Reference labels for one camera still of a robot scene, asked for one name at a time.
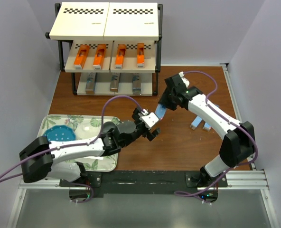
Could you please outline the metallic blue toothpaste box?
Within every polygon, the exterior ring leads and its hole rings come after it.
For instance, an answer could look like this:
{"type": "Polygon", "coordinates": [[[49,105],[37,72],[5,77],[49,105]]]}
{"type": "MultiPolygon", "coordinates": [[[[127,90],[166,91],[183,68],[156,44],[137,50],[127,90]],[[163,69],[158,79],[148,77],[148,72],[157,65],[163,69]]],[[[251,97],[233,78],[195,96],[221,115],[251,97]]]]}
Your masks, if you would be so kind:
{"type": "Polygon", "coordinates": [[[141,79],[138,73],[133,74],[132,92],[134,95],[141,95],[141,79]]]}

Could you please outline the silver blue toothpaste box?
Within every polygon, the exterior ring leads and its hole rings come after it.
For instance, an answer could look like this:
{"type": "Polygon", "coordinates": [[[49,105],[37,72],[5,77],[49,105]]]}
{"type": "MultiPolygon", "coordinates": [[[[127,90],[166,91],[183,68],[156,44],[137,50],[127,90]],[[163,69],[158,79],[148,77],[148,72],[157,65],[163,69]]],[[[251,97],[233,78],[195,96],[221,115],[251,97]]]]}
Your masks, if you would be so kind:
{"type": "Polygon", "coordinates": [[[118,92],[119,90],[120,73],[113,73],[110,81],[110,91],[118,92]]]}
{"type": "Polygon", "coordinates": [[[88,95],[93,95],[95,93],[96,86],[96,73],[89,73],[86,80],[85,92],[88,95]]]}

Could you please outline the light blue toothpaste box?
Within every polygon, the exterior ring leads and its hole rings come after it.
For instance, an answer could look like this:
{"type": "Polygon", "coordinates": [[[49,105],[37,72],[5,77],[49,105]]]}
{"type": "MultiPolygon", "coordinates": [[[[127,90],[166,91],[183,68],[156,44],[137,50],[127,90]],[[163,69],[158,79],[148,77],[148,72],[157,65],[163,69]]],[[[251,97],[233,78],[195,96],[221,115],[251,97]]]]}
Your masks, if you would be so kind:
{"type": "Polygon", "coordinates": [[[199,124],[201,123],[201,121],[202,121],[202,118],[199,117],[199,116],[197,116],[197,117],[192,121],[192,123],[190,124],[190,128],[191,128],[192,130],[195,130],[195,129],[199,126],[199,124]]]}

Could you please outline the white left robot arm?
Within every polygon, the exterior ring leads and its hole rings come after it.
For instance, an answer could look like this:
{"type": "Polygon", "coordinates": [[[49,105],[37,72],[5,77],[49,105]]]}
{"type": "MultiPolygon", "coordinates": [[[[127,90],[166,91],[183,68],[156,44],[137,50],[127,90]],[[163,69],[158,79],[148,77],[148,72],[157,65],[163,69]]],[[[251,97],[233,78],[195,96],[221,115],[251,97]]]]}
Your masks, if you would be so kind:
{"type": "Polygon", "coordinates": [[[152,141],[160,133],[159,128],[152,130],[158,122],[154,112],[135,109],[131,121],[107,121],[102,124],[102,132],[92,138],[60,142],[40,136],[19,153],[23,181],[33,183],[55,178],[83,186],[87,181],[84,166],[68,163],[69,160],[117,154],[140,136],[152,141]]]}

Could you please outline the orange toothpaste box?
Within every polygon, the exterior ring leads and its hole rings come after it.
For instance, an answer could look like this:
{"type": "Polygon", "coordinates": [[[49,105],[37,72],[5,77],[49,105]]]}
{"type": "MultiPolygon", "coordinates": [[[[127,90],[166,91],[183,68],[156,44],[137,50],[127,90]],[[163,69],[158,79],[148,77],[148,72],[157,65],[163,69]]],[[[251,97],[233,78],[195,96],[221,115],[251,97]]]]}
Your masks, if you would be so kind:
{"type": "Polygon", "coordinates": [[[83,69],[90,51],[90,45],[80,45],[74,61],[75,69],[83,69]]]}
{"type": "Polygon", "coordinates": [[[101,70],[103,68],[106,49],[106,44],[98,44],[93,61],[94,70],[101,70]]]}
{"type": "Polygon", "coordinates": [[[144,68],[144,43],[137,44],[137,68],[144,68]]]}
{"type": "Polygon", "coordinates": [[[115,69],[122,69],[123,63],[124,63],[125,52],[126,52],[126,45],[119,44],[118,48],[117,48],[115,63],[114,63],[115,69]]]}

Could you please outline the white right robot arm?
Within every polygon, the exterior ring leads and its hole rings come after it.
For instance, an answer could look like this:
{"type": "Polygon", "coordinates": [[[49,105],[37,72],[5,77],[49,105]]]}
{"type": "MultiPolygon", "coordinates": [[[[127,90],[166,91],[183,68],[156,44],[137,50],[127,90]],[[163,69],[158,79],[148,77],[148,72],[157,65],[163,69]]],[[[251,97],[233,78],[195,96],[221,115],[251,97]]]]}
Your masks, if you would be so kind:
{"type": "Polygon", "coordinates": [[[165,79],[165,83],[159,104],[172,111],[180,106],[200,116],[223,140],[219,154],[200,169],[196,179],[199,186],[212,186],[221,173],[254,154],[254,127],[250,122],[242,123],[227,115],[197,87],[190,87],[182,72],[165,79]]]}

